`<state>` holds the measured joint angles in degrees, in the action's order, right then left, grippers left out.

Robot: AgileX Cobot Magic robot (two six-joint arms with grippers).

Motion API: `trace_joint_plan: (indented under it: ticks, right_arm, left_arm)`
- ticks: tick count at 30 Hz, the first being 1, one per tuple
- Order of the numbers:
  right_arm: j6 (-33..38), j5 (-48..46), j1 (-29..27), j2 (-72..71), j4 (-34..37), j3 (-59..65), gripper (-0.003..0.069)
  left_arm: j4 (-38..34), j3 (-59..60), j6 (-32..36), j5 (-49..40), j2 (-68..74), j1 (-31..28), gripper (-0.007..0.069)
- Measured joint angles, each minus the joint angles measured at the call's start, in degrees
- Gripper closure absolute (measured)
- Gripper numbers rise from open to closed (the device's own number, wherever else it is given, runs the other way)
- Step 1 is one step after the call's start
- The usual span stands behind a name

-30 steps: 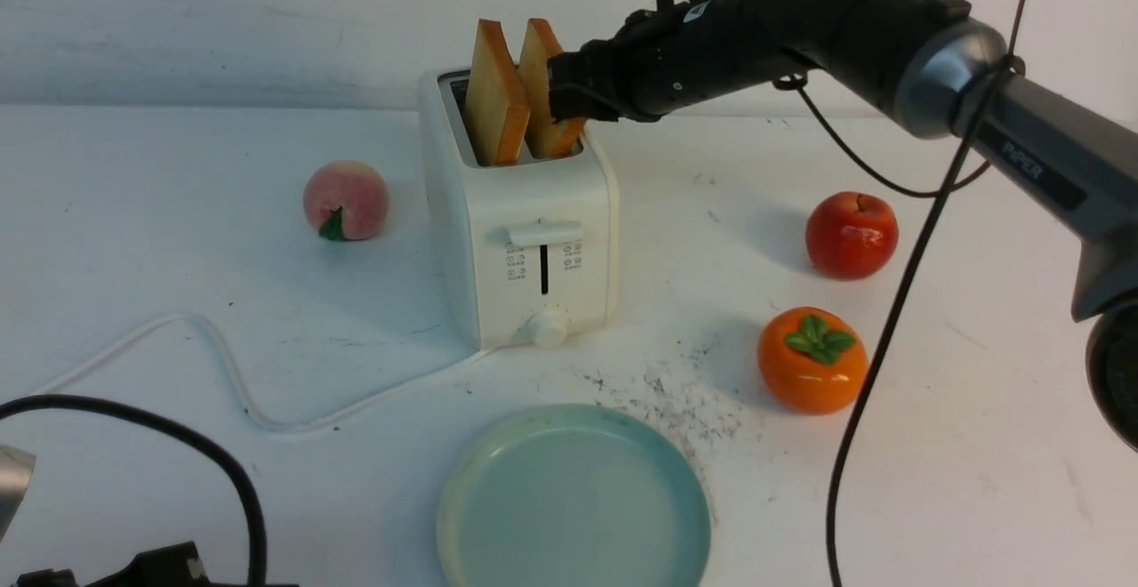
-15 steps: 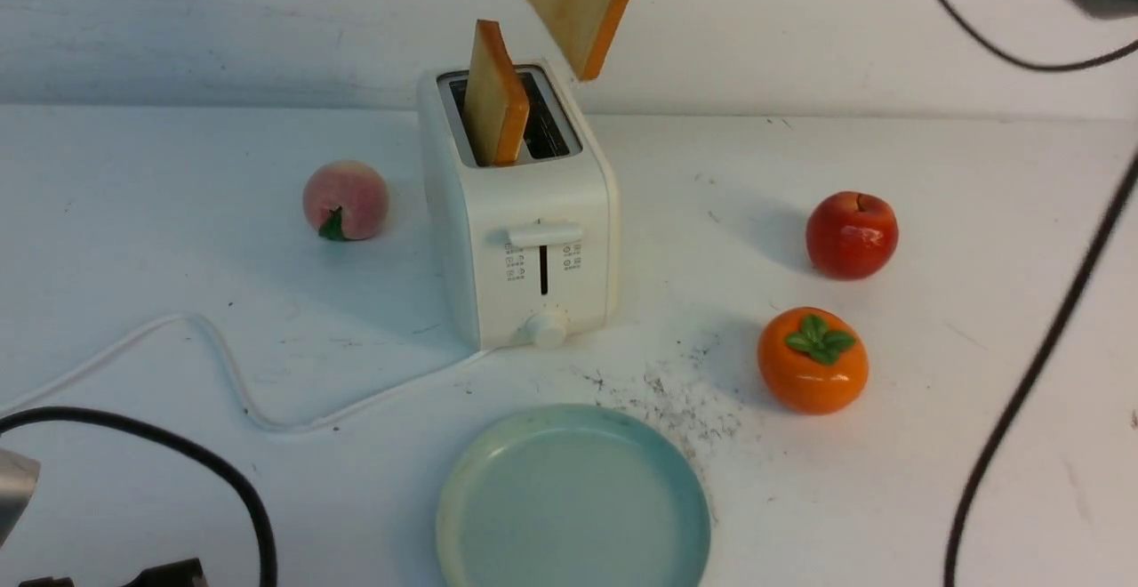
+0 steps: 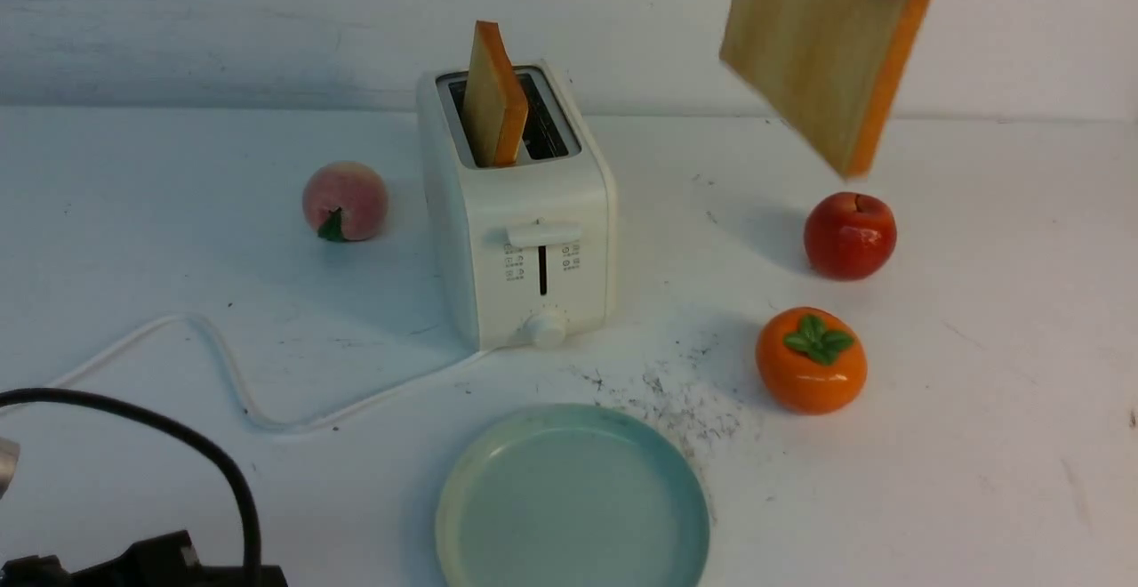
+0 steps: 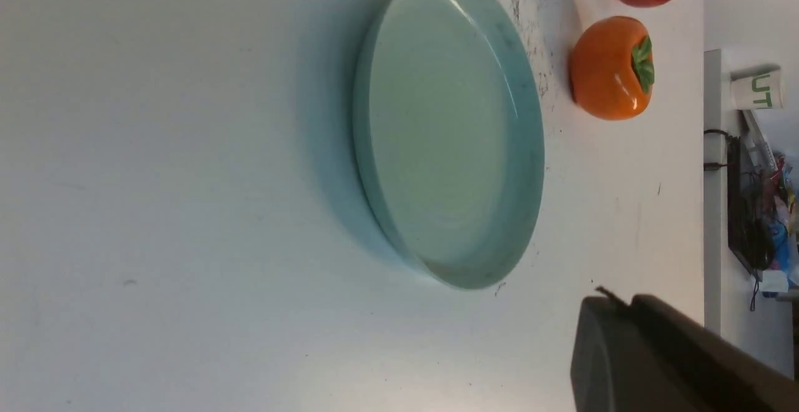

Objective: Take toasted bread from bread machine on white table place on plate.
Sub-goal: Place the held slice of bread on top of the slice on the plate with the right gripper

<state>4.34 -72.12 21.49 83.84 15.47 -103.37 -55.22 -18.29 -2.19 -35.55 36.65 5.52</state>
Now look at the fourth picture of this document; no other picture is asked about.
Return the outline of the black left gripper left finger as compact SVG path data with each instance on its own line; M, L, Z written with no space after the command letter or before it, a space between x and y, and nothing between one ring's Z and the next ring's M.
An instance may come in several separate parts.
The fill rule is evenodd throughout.
M577 411L708 411L610 298L583 299L571 358Z

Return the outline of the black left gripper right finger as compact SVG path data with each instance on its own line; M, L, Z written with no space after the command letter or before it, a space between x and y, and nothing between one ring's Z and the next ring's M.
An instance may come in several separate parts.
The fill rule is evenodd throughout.
M647 343L712 411L796 411L797 383L653 295L625 302L597 292L636 325Z

